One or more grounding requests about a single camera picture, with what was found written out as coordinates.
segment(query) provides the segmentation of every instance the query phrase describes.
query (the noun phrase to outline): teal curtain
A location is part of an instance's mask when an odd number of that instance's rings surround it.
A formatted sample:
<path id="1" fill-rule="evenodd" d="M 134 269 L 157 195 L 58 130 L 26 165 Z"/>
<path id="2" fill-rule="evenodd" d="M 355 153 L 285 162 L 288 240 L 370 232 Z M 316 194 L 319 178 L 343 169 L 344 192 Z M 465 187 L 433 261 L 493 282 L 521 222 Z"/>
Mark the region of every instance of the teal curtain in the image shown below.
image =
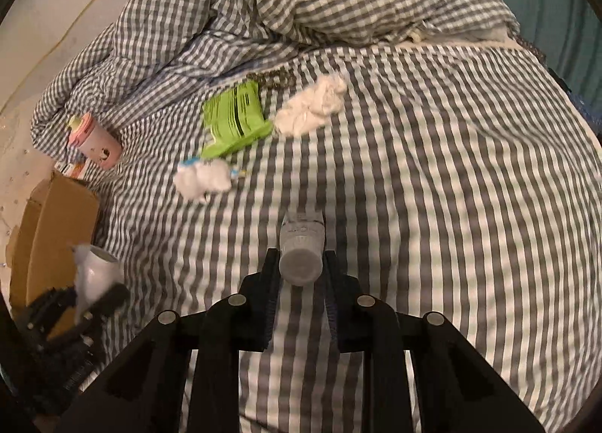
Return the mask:
<path id="1" fill-rule="evenodd" d="M 602 114 L 602 23 L 587 0 L 505 0 L 521 35 L 547 55 L 569 88 Z"/>

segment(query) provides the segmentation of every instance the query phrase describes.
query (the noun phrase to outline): cardboard box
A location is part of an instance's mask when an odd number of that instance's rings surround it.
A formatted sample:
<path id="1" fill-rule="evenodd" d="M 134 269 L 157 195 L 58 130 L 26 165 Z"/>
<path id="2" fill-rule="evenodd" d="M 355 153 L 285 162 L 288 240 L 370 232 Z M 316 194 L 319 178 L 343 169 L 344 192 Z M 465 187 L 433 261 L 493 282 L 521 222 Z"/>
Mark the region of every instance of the cardboard box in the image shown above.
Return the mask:
<path id="1" fill-rule="evenodd" d="M 91 191 L 56 171 L 31 192 L 6 247 L 13 317 L 47 290 L 73 285 L 77 267 L 71 247 L 91 242 L 98 208 Z M 73 316 L 68 310 L 51 335 L 72 327 Z"/>

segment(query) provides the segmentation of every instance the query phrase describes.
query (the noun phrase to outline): green plastic wrapper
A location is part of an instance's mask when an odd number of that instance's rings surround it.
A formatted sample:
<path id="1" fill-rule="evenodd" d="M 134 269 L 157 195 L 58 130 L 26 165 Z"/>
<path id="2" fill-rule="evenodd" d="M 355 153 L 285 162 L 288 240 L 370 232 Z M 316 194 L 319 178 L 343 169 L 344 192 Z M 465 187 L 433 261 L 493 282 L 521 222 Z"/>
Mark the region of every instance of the green plastic wrapper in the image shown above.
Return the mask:
<path id="1" fill-rule="evenodd" d="M 203 114 L 213 142 L 201 149 L 201 158 L 234 153 L 272 132 L 272 123 L 264 119 L 255 81 L 246 81 L 210 98 L 203 105 Z"/>

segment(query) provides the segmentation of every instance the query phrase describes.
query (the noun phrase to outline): pink tumbler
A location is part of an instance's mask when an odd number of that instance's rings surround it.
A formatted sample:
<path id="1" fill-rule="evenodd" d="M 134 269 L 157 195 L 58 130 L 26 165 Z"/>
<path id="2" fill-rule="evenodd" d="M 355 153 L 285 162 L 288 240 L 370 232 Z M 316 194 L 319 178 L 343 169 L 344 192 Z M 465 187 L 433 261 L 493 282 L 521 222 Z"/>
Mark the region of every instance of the pink tumbler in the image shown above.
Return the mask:
<path id="1" fill-rule="evenodd" d="M 74 115 L 69 121 L 69 145 L 79 149 L 103 170 L 113 168 L 121 156 L 121 145 L 90 113 Z"/>

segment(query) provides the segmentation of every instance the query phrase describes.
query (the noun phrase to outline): bed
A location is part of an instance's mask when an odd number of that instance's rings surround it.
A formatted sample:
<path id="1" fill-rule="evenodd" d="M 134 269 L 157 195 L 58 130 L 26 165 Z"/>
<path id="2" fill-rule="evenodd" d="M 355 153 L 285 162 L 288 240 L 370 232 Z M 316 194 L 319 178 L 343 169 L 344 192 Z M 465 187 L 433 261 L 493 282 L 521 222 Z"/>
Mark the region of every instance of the bed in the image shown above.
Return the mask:
<path id="1" fill-rule="evenodd" d="M 602 151 L 518 31 L 503 0 L 129 0 L 31 128 L 38 149 L 74 160 L 66 124 L 90 111 L 124 146 L 87 176 L 103 207 L 95 243 L 132 295 L 108 354 L 160 310 L 234 293 L 289 208 L 320 208 L 326 247 L 366 292 L 444 313 L 560 431 L 602 367 Z M 202 103 L 279 67 L 295 82 L 260 90 L 266 117 L 328 73 L 348 78 L 344 110 L 228 156 L 245 178 L 183 200 L 172 177 L 209 137 Z M 240 370 L 243 431 L 357 429 L 361 357 L 335 352 L 312 288 L 283 285 L 270 349 Z"/>

